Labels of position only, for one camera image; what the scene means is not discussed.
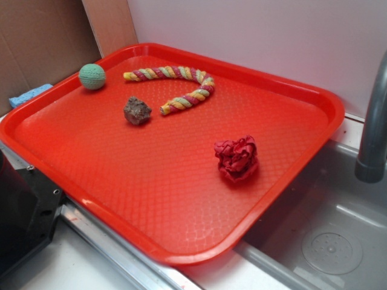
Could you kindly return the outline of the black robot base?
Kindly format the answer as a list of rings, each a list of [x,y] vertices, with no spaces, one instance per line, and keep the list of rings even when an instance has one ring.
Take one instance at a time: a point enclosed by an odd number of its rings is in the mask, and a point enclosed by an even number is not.
[[[1,154],[1,278],[51,243],[63,190],[38,169],[13,168]]]

